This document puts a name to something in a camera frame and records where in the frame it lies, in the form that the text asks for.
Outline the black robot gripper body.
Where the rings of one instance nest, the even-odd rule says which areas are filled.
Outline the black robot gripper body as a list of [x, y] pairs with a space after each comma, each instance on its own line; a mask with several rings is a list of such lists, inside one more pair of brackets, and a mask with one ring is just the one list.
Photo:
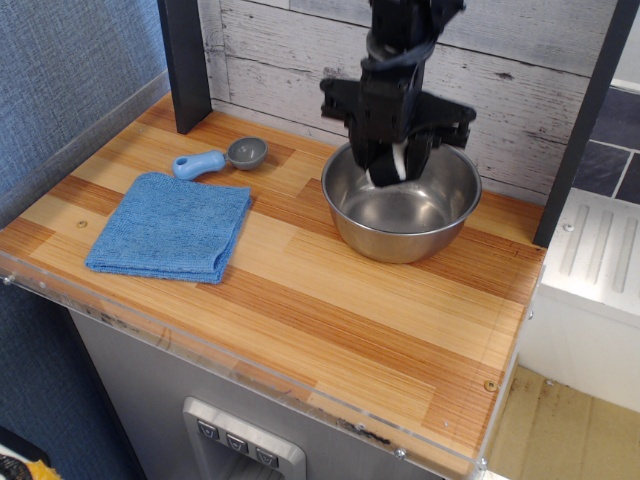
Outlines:
[[325, 78], [322, 115], [341, 120], [354, 150], [433, 133], [435, 143], [464, 147], [476, 111], [423, 89], [424, 67], [365, 69], [358, 80]]

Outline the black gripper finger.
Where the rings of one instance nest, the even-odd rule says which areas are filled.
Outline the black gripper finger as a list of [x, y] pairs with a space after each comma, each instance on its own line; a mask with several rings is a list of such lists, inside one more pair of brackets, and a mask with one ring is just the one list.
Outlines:
[[440, 140], [432, 131], [419, 132], [407, 139], [404, 148], [404, 166], [407, 180], [418, 179], [430, 158], [431, 150], [439, 147]]
[[359, 130], [349, 131], [349, 142], [356, 163], [363, 169], [370, 169], [384, 156], [384, 145], [378, 140], [370, 140]]

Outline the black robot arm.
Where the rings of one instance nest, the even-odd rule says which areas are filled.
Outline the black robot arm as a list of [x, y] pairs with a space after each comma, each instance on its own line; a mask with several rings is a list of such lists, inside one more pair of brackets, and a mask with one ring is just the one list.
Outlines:
[[343, 121], [355, 163], [384, 187], [419, 178], [432, 149], [465, 147], [475, 110], [424, 91], [426, 61], [462, 1], [373, 1], [359, 80], [325, 78], [323, 116]]

